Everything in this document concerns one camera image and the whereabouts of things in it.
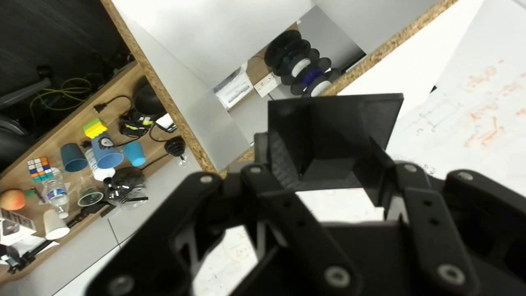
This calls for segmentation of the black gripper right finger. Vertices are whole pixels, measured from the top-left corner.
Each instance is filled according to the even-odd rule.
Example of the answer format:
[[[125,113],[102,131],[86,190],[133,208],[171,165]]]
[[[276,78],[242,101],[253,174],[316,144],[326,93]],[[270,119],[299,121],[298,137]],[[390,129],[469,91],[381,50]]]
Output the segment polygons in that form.
[[[386,190],[386,218],[408,226],[431,294],[526,296],[521,193],[472,169],[441,180],[411,162],[388,170]]]

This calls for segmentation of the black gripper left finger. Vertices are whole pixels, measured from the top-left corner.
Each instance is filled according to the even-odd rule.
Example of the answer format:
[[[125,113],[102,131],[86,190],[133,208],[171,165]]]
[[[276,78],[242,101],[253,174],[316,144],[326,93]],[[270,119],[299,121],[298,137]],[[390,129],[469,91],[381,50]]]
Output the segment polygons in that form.
[[[227,177],[192,172],[95,274],[86,296],[196,296],[194,279],[227,228],[243,226],[253,246],[265,244],[261,193],[273,187],[268,169]]]

